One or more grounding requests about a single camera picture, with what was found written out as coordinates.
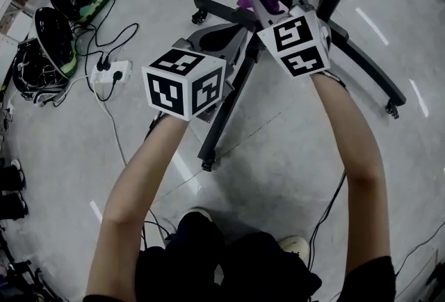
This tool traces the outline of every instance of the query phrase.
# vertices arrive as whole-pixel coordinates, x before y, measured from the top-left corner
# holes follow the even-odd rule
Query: white cube
[[[315,11],[295,7],[290,14],[293,17],[258,32],[269,52],[291,78],[330,68],[327,29]]]
[[[189,121],[221,100],[225,66],[221,58],[173,47],[142,68],[148,104]]]

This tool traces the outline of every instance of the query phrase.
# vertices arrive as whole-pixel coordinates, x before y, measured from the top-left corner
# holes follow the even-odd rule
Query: sneaker
[[[307,263],[307,258],[309,257],[309,244],[306,239],[296,235],[287,237],[286,239],[281,240],[280,248],[286,253],[298,254],[300,259],[303,260],[305,264]]]
[[[20,164],[20,161],[17,159],[12,160],[11,166],[16,167],[16,169],[19,171],[19,174],[20,174],[20,181],[23,182],[23,180],[25,179],[25,175],[23,174],[22,165]]]
[[[25,216],[27,216],[29,214],[29,209],[28,209],[28,205],[25,202],[25,199],[23,199],[23,195],[22,192],[18,192],[19,197],[20,197],[20,202],[22,203],[22,207],[23,207],[23,213]]]
[[[179,220],[179,221],[181,221],[182,219],[183,219],[183,217],[185,217],[187,214],[189,214],[189,213],[201,213],[203,216],[205,216],[207,219],[209,219],[210,221],[212,221],[211,220],[211,217],[210,217],[210,214],[206,211],[206,210],[203,210],[203,209],[201,209],[201,208],[192,208],[192,209],[190,209],[190,210],[188,210],[187,212],[185,212],[184,214],[182,214],[182,217],[181,217],[181,219]]]

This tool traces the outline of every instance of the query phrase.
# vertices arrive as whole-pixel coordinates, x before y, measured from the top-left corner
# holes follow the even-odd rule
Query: power strip
[[[117,71],[122,72],[122,78],[117,81],[117,83],[126,83],[132,73],[131,71],[131,63],[129,61],[119,61],[119,62],[111,62],[110,69],[107,71],[99,71],[95,66],[92,70],[90,76],[91,85],[93,82],[101,83],[101,84],[113,84],[113,75]]]

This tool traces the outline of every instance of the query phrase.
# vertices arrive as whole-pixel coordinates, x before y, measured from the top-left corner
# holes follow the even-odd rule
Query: forearm
[[[172,116],[160,121],[119,176],[106,203],[104,220],[142,227],[187,125]]]
[[[378,144],[349,93],[322,74],[313,75],[312,81],[330,120],[348,181],[384,180]]]
[[[312,80],[348,178],[349,273],[365,262],[390,254],[385,172],[371,128],[349,93],[322,74],[315,74]]]

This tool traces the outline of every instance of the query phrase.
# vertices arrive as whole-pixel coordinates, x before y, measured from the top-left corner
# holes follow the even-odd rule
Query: sleeve
[[[345,278],[338,302],[394,302],[396,274],[391,257],[371,260],[352,270]]]
[[[119,299],[113,297],[101,296],[99,294],[91,294],[83,298],[83,302],[122,302]]]

